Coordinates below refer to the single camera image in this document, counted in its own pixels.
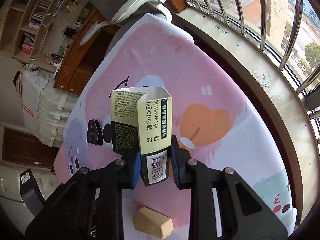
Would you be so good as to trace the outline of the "green cream cardboard box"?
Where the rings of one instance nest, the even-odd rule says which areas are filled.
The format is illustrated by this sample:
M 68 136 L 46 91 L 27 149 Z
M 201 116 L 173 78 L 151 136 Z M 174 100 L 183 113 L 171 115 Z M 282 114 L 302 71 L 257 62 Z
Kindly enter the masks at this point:
M 163 87 L 132 87 L 111 93 L 113 150 L 140 157 L 145 186 L 169 176 L 168 148 L 172 133 L 172 97 Z

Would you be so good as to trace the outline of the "small tan cardboard box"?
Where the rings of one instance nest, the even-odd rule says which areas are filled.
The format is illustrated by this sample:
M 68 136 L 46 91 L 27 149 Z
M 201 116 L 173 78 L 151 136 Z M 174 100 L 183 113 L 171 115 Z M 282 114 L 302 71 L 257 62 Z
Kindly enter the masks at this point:
M 174 230 L 172 219 L 147 207 L 139 209 L 132 219 L 135 230 L 166 239 Z

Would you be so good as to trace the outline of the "small black card box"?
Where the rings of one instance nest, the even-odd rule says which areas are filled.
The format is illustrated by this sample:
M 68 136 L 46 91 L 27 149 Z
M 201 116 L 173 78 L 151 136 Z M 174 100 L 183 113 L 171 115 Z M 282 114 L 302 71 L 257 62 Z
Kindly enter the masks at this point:
M 87 142 L 98 146 L 103 145 L 103 134 L 98 120 L 91 119 L 88 121 Z

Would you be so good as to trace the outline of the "cartoon printed tablecloth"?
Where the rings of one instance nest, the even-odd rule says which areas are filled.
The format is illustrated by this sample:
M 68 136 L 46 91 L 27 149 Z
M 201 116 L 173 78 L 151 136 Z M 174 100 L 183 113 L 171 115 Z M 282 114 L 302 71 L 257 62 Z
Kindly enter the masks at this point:
M 182 29 L 146 14 L 107 53 L 82 90 L 54 162 L 66 182 L 81 167 L 105 167 L 112 148 L 111 92 L 163 87 L 172 97 L 172 133 L 210 168 L 232 167 L 284 224 L 295 227 L 287 172 L 257 110 L 229 75 Z M 99 121 L 103 145 L 87 142 L 88 121 Z

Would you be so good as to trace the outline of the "lace cloth covered furniture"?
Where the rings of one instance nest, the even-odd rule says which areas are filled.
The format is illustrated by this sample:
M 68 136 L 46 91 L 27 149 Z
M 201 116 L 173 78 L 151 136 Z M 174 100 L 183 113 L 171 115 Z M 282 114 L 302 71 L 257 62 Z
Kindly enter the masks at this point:
M 20 77 L 25 128 L 43 144 L 60 148 L 78 96 L 54 88 L 54 74 L 43 69 L 24 67 Z

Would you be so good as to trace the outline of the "wooden desk with drawers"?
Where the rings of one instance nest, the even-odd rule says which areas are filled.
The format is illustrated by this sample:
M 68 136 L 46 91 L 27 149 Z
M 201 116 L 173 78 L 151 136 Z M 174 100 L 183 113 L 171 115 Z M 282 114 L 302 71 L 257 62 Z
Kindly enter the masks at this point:
M 111 25 L 98 30 L 83 46 L 80 44 L 85 34 L 94 23 L 106 18 L 96 7 L 92 7 L 82 26 L 76 32 L 72 42 L 67 46 L 61 66 L 55 75 L 54 88 L 80 95 L 89 79 L 103 61 L 112 38 L 120 29 Z

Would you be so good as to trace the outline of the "metal window security grille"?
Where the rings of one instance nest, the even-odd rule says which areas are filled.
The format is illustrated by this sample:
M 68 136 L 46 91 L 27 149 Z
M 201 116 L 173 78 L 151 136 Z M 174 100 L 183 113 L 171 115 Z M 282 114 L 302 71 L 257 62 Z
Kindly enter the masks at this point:
M 244 35 L 287 71 L 311 118 L 319 118 L 319 18 L 309 0 L 186 0 Z

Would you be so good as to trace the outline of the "grey office chair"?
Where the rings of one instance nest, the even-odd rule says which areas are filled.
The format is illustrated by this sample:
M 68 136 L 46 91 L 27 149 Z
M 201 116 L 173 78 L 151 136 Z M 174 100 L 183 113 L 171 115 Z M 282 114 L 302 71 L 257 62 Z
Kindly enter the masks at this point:
M 167 23 L 172 22 L 171 12 L 164 6 L 166 0 L 89 0 L 106 20 L 95 20 L 80 42 L 86 45 L 101 29 L 112 25 L 120 29 L 107 48 L 110 51 L 122 36 L 145 14 L 150 13 Z

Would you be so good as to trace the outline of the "wall bookshelf with books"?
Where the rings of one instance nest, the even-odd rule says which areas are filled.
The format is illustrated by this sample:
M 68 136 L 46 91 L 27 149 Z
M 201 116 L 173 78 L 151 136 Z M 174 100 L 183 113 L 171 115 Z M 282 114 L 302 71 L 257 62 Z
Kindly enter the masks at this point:
M 44 44 L 68 0 L 2 0 L 1 55 L 54 72 Z

